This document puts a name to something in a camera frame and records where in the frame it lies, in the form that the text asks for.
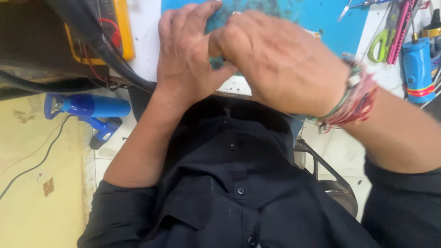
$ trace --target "yellow-green scissors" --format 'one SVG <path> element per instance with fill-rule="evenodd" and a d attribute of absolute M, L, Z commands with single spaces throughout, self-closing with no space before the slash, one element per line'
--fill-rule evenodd
<path fill-rule="evenodd" d="M 392 4 L 392 7 L 387 18 L 386 29 L 384 29 L 375 37 L 375 39 L 372 41 L 372 44 L 370 45 L 369 52 L 367 54 L 369 60 L 374 63 L 387 61 L 387 57 L 389 55 L 389 47 L 395 37 L 396 23 L 398 19 L 398 3 L 396 0 L 392 0 L 390 4 Z M 380 52 L 378 53 L 378 58 L 375 58 L 374 50 L 378 43 L 381 43 Z"/>

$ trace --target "black shirt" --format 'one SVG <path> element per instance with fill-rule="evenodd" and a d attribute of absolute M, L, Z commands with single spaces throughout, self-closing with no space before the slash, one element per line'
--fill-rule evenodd
<path fill-rule="evenodd" d="M 278 113 L 255 105 L 187 113 L 160 183 L 102 181 L 78 246 L 441 246 L 441 170 L 406 175 L 367 162 L 373 186 L 359 224 L 294 165 L 292 134 Z"/>

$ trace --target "shirt sleeve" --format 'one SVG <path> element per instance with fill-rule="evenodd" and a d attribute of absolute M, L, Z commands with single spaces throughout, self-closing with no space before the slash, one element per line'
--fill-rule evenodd
<path fill-rule="evenodd" d="M 366 159 L 372 190 L 363 226 L 383 247 L 441 246 L 441 169 L 394 173 Z"/>
<path fill-rule="evenodd" d="M 121 188 L 102 180 L 79 248 L 137 247 L 153 228 L 157 188 Z"/>

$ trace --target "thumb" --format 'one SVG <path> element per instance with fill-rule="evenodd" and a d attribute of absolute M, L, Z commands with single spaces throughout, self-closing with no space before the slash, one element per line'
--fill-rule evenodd
<path fill-rule="evenodd" d="M 212 69 L 210 79 L 216 85 L 221 86 L 225 81 L 230 79 L 237 72 L 234 65 L 225 65 L 217 70 Z"/>

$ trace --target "person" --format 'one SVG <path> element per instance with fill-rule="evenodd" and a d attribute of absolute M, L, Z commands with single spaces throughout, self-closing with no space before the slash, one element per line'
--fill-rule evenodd
<path fill-rule="evenodd" d="M 292 165 L 288 124 L 253 113 L 262 104 L 326 116 L 350 67 L 299 26 L 257 11 L 204 35 L 221 5 L 162 15 L 157 88 L 99 183 L 78 247 L 440 247 L 439 125 L 381 88 L 367 120 L 342 125 L 365 146 L 372 182 L 358 223 Z M 219 54 L 229 65 L 213 70 Z M 193 118 L 238 70 L 259 103 Z"/>

